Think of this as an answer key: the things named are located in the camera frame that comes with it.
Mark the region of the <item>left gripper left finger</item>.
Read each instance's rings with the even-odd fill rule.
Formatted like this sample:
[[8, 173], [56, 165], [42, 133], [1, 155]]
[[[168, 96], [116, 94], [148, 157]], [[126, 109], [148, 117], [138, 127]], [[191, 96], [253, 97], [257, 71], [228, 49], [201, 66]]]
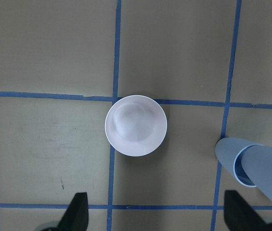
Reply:
[[88, 224], [88, 195], [86, 192], [78, 192], [74, 195], [57, 229], [59, 231], [86, 231]]

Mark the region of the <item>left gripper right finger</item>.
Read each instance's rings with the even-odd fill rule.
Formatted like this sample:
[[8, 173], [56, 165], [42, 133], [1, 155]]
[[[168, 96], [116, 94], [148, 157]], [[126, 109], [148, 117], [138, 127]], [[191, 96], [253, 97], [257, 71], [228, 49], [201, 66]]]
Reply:
[[224, 193], [223, 217], [230, 231], [272, 231], [272, 223], [266, 223], [235, 190]]

